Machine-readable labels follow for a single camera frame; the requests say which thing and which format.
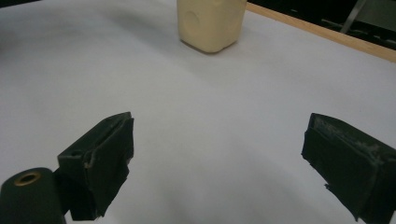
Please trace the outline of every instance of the wooden edge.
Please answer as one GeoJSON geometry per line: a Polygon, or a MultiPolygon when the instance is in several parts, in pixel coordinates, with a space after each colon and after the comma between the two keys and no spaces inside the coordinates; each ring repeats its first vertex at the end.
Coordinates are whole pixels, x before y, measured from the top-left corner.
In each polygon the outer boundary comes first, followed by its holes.
{"type": "Polygon", "coordinates": [[[396,50],[387,49],[385,47],[373,44],[350,35],[344,35],[333,30],[315,25],[313,23],[302,21],[291,16],[273,11],[271,9],[260,7],[251,3],[247,3],[247,10],[260,14],[262,16],[271,18],[276,21],[284,22],[288,25],[297,27],[299,29],[305,30],[314,35],[319,35],[321,37],[330,39],[331,41],[337,42],[339,44],[348,46],[353,49],[357,49],[376,57],[391,61],[396,63],[396,50]]]}

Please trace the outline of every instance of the screw hole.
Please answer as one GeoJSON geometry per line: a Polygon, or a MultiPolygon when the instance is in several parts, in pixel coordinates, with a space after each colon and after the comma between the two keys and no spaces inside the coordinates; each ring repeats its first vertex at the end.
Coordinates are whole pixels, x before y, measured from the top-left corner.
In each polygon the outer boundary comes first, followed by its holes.
{"type": "Polygon", "coordinates": [[[37,179],[39,179],[41,177],[41,174],[39,172],[30,172],[24,175],[21,175],[20,177],[18,177],[14,184],[16,186],[22,187],[22,186],[26,186],[26,185],[30,185],[34,182],[37,181],[37,179]]]}
{"type": "Polygon", "coordinates": [[[81,155],[81,151],[72,151],[72,157],[77,157],[81,155]]]}

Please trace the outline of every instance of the white container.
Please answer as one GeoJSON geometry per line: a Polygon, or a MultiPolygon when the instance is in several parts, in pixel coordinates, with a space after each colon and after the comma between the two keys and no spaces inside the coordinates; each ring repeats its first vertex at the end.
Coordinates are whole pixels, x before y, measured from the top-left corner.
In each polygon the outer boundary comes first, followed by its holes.
{"type": "Polygon", "coordinates": [[[235,42],[241,33],[247,0],[177,0],[178,34],[208,53],[235,42]]]}

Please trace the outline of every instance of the plastic container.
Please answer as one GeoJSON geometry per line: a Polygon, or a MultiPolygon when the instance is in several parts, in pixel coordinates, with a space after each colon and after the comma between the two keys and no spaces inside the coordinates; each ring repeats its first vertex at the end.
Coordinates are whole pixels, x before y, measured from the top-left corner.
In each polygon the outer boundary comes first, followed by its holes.
{"type": "Polygon", "coordinates": [[[235,42],[242,27],[247,0],[177,0],[180,39],[207,53],[235,42]]]}

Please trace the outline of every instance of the white table surface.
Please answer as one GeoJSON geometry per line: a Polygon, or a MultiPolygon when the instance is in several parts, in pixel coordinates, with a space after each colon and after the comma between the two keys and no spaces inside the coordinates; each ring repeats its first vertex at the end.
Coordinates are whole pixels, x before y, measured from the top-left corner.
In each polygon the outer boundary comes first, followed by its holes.
{"type": "Polygon", "coordinates": [[[131,111],[131,173],[96,223],[355,223],[301,157],[304,131],[316,112],[396,147],[396,64],[250,12],[236,44],[205,55],[179,41],[176,9],[1,8],[0,182],[55,170],[93,125],[131,111]]]}

